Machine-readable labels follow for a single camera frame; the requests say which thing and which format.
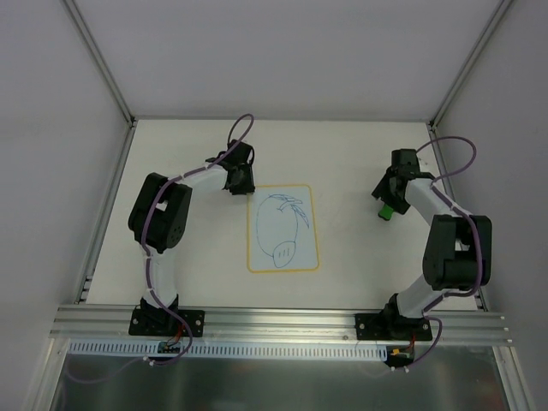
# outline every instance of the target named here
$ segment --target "metal plate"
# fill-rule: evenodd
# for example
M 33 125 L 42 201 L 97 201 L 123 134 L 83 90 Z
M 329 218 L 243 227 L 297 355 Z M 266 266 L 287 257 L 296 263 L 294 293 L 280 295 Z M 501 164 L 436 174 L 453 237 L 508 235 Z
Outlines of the metal plate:
M 70 355 L 70 368 L 96 378 L 127 361 Z M 437 348 L 409 373 L 377 362 L 187 358 L 134 364 L 108 384 L 61 381 L 65 409 L 79 411 L 507 411 L 490 348 Z

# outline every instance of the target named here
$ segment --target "white wall panel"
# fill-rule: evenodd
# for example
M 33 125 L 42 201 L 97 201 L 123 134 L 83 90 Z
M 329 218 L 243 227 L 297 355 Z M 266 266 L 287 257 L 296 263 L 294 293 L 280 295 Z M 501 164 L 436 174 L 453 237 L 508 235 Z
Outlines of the white wall panel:
M 0 409 L 70 302 L 125 122 L 57 0 L 0 3 Z
M 459 98 L 442 134 L 461 134 L 479 149 L 470 171 L 454 179 L 456 197 L 493 222 L 493 261 L 487 295 L 504 311 L 538 409 L 548 409 L 548 3 L 515 2 Z M 469 158 L 448 144 L 450 170 Z
M 429 119 L 498 0 L 79 0 L 136 115 Z

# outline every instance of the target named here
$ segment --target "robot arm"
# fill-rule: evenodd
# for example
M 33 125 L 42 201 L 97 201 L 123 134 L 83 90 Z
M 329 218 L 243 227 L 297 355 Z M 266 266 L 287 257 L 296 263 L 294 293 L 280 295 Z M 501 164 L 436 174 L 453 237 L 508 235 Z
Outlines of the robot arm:
M 359 340 L 432 340 L 425 312 L 443 298 L 474 289 L 478 276 L 477 253 L 470 224 L 479 234 L 482 258 L 480 285 L 491 275 L 491 221 L 473 216 L 451 200 L 442 200 L 432 190 L 433 176 L 420 170 L 415 150 L 392 152 L 391 166 L 372 195 L 384 202 L 378 214 L 390 220 L 395 211 L 405 214 L 412 206 L 430 224 L 430 234 L 422 260 L 422 276 L 407 289 L 394 294 L 378 314 L 356 314 Z
M 146 230 L 145 240 L 150 250 L 150 258 L 146 256 L 145 264 L 150 282 L 139 307 L 134 310 L 130 335 L 174 335 L 173 330 L 174 327 L 176 330 L 177 324 L 162 305 L 171 311 L 178 309 L 175 247 L 184 234 L 192 196 L 223 189 L 234 195 L 255 191 L 253 148 L 244 142 L 232 140 L 228 143 L 227 154 L 220 152 L 216 158 L 207 159 L 206 165 L 188 173 L 179 182 L 171 183 L 161 194 Z M 218 164 L 207 164 L 216 162 L 221 157 L 223 159 Z M 134 232 L 134 239 L 139 244 L 145 231 L 146 217 L 160 189 L 168 180 L 166 176 L 151 173 L 141 187 L 128 220 L 129 229 Z

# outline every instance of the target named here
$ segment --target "orange border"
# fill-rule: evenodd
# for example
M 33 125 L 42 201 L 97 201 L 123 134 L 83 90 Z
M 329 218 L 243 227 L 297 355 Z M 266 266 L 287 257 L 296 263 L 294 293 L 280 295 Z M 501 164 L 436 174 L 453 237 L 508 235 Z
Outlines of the orange border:
M 257 186 L 257 188 L 271 188 L 271 187 L 307 187 L 310 193 L 310 206 L 312 208 L 312 221 L 314 223 L 314 240 L 316 241 L 316 260 L 318 265 L 314 268 L 300 268 L 296 270 L 252 270 L 251 269 L 251 195 L 247 196 L 247 269 L 253 274 L 262 274 L 269 272 L 301 272 L 301 271 L 316 271 L 319 266 L 319 243 L 318 232 L 316 230 L 316 212 L 314 211 L 314 196 L 312 188 L 308 184 L 268 184 L 264 186 Z

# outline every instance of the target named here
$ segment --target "aluminum frame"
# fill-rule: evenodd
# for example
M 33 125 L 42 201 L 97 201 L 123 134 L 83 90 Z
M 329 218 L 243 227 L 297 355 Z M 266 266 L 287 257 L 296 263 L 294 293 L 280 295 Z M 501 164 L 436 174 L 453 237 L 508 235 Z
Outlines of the aluminum frame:
M 356 344 L 354 315 L 378 310 L 302 310 L 200 307 L 205 311 L 203 338 L 247 343 L 347 343 Z M 134 306 L 60 306 L 51 337 L 135 338 L 128 334 Z M 439 345 L 508 347 L 509 328 L 500 313 L 436 312 L 444 322 Z M 438 332 L 432 324 L 432 332 Z M 379 345 L 406 342 L 378 340 Z M 429 345 L 430 342 L 417 342 Z

